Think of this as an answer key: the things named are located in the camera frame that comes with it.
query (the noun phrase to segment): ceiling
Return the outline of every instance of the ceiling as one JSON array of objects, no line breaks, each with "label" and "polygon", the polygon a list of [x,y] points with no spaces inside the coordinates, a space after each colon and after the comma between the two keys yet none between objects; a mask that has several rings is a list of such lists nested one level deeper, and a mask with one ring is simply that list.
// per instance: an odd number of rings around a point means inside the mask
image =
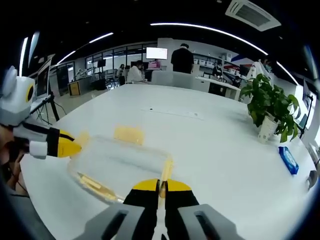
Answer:
[{"label": "ceiling", "polygon": [[[40,67],[39,58],[55,54],[53,63],[57,63],[70,52],[77,50],[67,60],[86,57],[104,49],[123,44],[154,41],[159,37],[184,39],[219,46],[239,53],[249,59],[257,60],[263,56],[253,47],[229,36],[209,30],[184,26],[150,26],[150,23],[174,22],[208,26],[241,37],[254,45],[276,56],[278,61],[290,72],[296,72],[313,79],[302,54],[304,44],[311,46],[316,59],[320,48],[313,36],[316,28],[316,10],[305,4],[288,5],[286,1],[251,2],[273,15],[281,26],[260,32],[255,28],[225,15],[231,0],[197,0],[153,2],[148,0],[121,1],[114,4],[100,3],[79,5],[76,7],[53,6],[46,8],[45,14],[37,6],[18,9],[18,23],[7,24],[8,44],[5,53],[7,65],[19,62],[22,39],[32,37],[35,31],[40,32],[33,59],[28,73]],[[114,35],[103,38],[92,44],[89,41],[113,32]],[[281,69],[275,69],[280,78],[293,82]]]}]

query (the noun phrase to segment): tabletop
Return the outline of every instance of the tabletop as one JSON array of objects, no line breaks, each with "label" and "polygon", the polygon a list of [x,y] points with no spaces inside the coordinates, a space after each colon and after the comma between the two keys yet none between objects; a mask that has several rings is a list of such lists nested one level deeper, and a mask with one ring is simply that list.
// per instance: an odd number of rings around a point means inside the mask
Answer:
[{"label": "tabletop", "polygon": [[[173,177],[192,188],[236,224],[247,240],[284,239],[308,211],[316,194],[306,179],[315,170],[299,138],[285,145],[299,164],[291,175],[279,138],[258,142],[244,103],[169,86],[126,84],[64,116],[54,127],[77,136],[113,137],[118,125],[140,127],[144,146],[173,157]],[[67,173],[68,158],[21,161],[25,185],[40,218],[57,240],[81,235],[88,220],[108,205],[81,189]]]},{"label": "tabletop", "polygon": [[226,82],[217,81],[217,80],[210,79],[210,78],[206,78],[206,77],[203,77],[203,76],[197,76],[196,79],[208,81],[208,82],[210,82],[210,83],[218,84],[218,85],[221,85],[221,86],[224,86],[224,87],[227,87],[227,88],[236,90],[236,91],[241,91],[240,88],[238,88],[238,87],[236,87],[236,86],[232,86],[231,84],[226,83]]}]

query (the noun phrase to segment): plastic container lid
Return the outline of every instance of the plastic container lid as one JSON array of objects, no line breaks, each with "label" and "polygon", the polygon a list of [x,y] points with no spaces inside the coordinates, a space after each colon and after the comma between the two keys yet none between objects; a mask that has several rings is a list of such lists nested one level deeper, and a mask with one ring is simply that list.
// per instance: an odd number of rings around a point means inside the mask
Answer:
[{"label": "plastic container lid", "polygon": [[154,148],[97,135],[70,160],[68,172],[95,196],[122,203],[137,183],[161,179],[170,157]]}]

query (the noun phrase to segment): potted plant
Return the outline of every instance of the potted plant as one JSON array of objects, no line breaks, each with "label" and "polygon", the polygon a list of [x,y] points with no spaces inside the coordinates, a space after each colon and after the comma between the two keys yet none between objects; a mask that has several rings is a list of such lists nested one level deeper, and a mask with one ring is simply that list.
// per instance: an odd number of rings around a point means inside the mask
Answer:
[{"label": "potted plant", "polygon": [[242,95],[252,97],[247,107],[253,123],[257,127],[262,125],[259,133],[261,142],[266,142],[273,133],[281,135],[280,143],[286,142],[288,136],[292,135],[292,141],[298,135],[293,113],[290,114],[291,106],[294,111],[299,107],[295,96],[286,96],[284,90],[276,85],[272,87],[263,74],[257,75],[252,83],[242,88]]}]

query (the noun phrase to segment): air conditioner vent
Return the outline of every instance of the air conditioner vent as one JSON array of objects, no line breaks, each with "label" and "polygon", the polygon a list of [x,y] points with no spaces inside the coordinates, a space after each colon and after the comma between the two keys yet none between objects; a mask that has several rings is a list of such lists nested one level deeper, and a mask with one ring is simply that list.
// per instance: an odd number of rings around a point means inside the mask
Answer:
[{"label": "air conditioner vent", "polygon": [[265,31],[281,25],[272,15],[248,0],[232,0],[225,14],[259,31]]}]

